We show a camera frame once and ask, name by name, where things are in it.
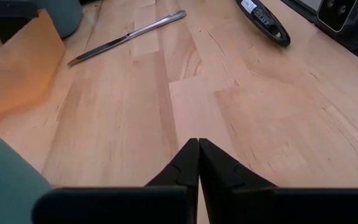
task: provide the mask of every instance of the brown paper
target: brown paper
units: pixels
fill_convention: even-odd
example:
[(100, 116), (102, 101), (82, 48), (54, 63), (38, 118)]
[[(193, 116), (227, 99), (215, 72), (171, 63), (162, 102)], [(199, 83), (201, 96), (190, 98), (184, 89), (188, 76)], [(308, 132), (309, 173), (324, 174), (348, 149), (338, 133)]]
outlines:
[(65, 47), (45, 10), (0, 47), (0, 112), (39, 98)]

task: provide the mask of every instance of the wood grain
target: wood grain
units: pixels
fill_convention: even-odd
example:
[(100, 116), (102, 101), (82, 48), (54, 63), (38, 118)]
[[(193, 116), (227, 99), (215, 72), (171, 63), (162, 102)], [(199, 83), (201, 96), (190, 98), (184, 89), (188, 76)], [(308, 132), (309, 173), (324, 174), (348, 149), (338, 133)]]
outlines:
[[(279, 0), (280, 48), (234, 1), (105, 0), (45, 101), (0, 115), (0, 136), (57, 185), (144, 185), (188, 138), (209, 138), (280, 186), (358, 187), (358, 58)], [(78, 54), (185, 9), (75, 67)], [(207, 223), (200, 196), (199, 223)]]

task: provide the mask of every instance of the knife blade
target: knife blade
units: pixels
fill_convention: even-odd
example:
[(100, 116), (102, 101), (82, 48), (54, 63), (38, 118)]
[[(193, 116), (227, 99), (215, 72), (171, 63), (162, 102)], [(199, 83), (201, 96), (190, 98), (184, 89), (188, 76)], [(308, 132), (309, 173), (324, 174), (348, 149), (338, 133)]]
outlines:
[(132, 31), (130, 33), (128, 33), (127, 35), (123, 36), (123, 37), (120, 37), (116, 40), (113, 40), (113, 41), (110, 41), (108, 43), (105, 43), (103, 44), (102, 46), (99, 46), (99, 47), (96, 47), (95, 49), (92, 49), (86, 53), (83, 53), (81, 54), (80, 56), (74, 58), (73, 60), (71, 60), (70, 62), (67, 63), (68, 66), (73, 66), (77, 63), (80, 63), (80, 62), (83, 62), (85, 61), (86, 59), (89, 59), (95, 55), (98, 55), (102, 52), (105, 52), (115, 46), (118, 46), (120, 44), (123, 44), (125, 42), (127, 42), (128, 40), (131, 40), (135, 37), (138, 37), (142, 34), (145, 34), (147, 33), (148, 31), (152, 31), (158, 27), (162, 27), (168, 23), (171, 23), (173, 21), (176, 21), (178, 19), (181, 19), (183, 17), (186, 16), (186, 11), (184, 10), (179, 10), (177, 12), (174, 12), (173, 14), (170, 14), (169, 16), (166, 16), (162, 19), (160, 19), (159, 21), (156, 21), (150, 25), (147, 25), (145, 27), (142, 27), (140, 29), (137, 29), (135, 31)]

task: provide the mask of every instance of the black handheld device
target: black handheld device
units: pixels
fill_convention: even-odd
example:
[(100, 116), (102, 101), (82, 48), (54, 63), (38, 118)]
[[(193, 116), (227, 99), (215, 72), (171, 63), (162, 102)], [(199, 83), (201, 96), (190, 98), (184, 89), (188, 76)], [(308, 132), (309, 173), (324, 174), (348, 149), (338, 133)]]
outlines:
[(236, 0), (247, 18), (270, 40), (287, 47), (291, 38), (280, 21), (259, 0)]

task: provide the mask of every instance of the knife handle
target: knife handle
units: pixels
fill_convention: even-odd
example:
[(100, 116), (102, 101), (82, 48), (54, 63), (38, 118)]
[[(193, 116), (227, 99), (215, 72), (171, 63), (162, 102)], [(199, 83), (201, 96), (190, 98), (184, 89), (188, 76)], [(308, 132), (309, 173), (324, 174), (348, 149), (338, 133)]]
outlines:
[(179, 10), (177, 12), (174, 12), (173, 14), (170, 14), (169, 16), (166, 16), (166, 17), (160, 19), (157, 22), (153, 22), (150, 25), (147, 25), (145, 27), (142, 27), (140, 29), (137, 29), (135, 31), (130, 32), (129, 34), (127, 34), (127, 38), (132, 39), (134, 37), (137, 37), (139, 35), (147, 33), (148, 31), (152, 31), (152, 30), (154, 30), (154, 29), (156, 29), (158, 27), (164, 26), (164, 25), (166, 25), (166, 24), (168, 24), (170, 22), (177, 21), (178, 19), (181, 19), (181, 18), (183, 18), (185, 16), (186, 16), (186, 11)]

